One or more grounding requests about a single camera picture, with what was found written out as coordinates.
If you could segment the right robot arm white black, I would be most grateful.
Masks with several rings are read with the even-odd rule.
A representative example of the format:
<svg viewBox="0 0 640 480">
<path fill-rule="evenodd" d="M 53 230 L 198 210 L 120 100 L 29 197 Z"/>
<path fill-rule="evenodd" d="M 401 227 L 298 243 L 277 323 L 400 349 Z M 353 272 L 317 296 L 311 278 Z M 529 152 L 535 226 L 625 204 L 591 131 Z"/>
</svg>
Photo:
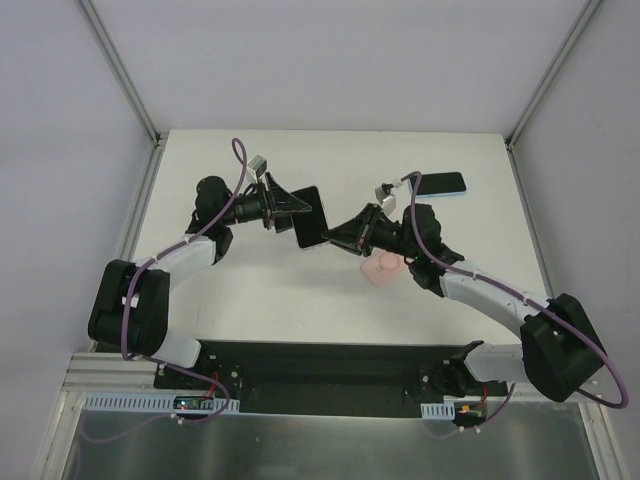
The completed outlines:
<svg viewBox="0 0 640 480">
<path fill-rule="evenodd" d="M 443 243 L 428 204 L 406 208 L 400 221 L 367 204 L 322 236 L 358 256 L 368 257 L 375 249 L 401 256 L 422 289 L 482 313 L 517 337 L 512 345 L 473 341 L 431 370 L 432 387 L 444 394 L 462 397 L 489 382 L 527 383 L 563 402 L 604 365 L 602 344 L 576 298 L 526 297 L 476 270 Z"/>
</svg>

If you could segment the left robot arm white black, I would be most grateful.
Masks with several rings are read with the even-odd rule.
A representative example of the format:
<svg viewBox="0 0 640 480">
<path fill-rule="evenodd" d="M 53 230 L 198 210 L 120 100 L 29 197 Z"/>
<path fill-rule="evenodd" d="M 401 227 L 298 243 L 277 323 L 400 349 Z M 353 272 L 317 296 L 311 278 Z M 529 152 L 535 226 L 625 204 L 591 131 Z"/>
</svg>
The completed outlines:
<svg viewBox="0 0 640 480">
<path fill-rule="evenodd" d="M 188 388 L 204 387 L 211 365 L 203 344 L 169 327 L 171 291 L 226 255 L 236 224 L 259 221 L 280 232 L 312 206 L 283 189 L 270 173 L 243 194 L 233 193 L 218 176 L 196 186 L 195 208 L 176 244 L 137 263 L 110 261 L 104 270 L 88 321 L 89 337 L 120 350 L 125 358 L 145 356 L 177 365 Z"/>
</svg>

